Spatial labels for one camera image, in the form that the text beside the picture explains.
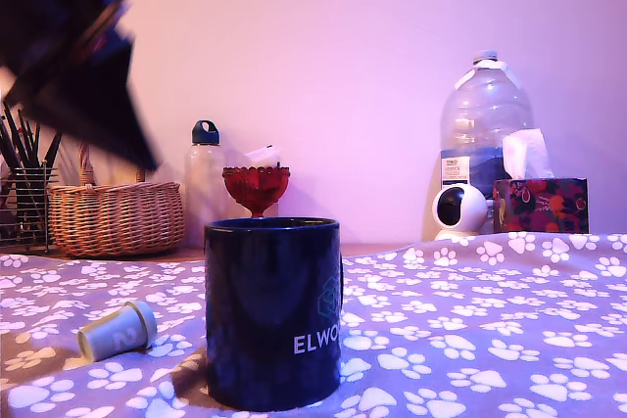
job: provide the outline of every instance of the tissue box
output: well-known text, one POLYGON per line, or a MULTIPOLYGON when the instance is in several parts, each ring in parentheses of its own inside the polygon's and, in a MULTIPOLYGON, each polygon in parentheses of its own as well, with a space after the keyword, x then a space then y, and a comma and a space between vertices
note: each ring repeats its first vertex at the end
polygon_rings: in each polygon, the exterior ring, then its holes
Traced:
POLYGON ((590 233, 588 180, 538 178, 494 183, 494 231, 590 233))

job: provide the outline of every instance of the mug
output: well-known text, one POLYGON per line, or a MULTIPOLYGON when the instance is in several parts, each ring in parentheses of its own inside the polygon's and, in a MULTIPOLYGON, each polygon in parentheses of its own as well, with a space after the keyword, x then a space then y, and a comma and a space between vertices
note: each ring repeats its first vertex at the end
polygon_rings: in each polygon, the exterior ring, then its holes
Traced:
POLYGON ((213 398, 280 411, 339 387, 341 266, 335 220, 259 217, 205 228, 213 398))

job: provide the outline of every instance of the white camera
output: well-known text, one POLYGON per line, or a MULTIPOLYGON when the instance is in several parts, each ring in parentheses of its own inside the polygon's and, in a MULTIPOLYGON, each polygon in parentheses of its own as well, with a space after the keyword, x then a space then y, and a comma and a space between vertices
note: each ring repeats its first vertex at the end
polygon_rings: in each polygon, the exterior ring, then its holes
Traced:
POLYGON ((488 217, 488 203, 474 186, 458 183, 440 190, 431 208, 442 227, 435 240, 478 235, 488 217))

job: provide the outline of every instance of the dark blurred object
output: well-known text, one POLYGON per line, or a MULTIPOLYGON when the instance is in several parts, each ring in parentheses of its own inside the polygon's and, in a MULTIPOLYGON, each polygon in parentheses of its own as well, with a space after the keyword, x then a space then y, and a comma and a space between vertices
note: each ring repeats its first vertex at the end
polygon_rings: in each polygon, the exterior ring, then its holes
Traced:
POLYGON ((0 0, 0 66, 16 76, 5 103, 152 170, 126 88, 132 44, 115 30, 124 9, 123 0, 0 0))
POLYGON ((252 217, 264 217, 264 211, 285 193, 290 169, 287 166, 228 167, 222 177, 228 193, 237 203, 248 209, 252 217))

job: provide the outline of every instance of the pink wall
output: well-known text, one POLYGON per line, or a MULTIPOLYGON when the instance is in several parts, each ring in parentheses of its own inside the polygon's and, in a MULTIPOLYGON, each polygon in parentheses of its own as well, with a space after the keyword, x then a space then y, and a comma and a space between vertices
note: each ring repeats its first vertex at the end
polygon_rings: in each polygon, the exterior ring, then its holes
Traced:
POLYGON ((555 174, 587 176, 594 232, 627 230, 624 0, 131 0, 132 81, 168 177, 196 119, 233 153, 281 146, 283 214, 346 242, 433 235, 439 119, 479 49, 524 83, 555 174))

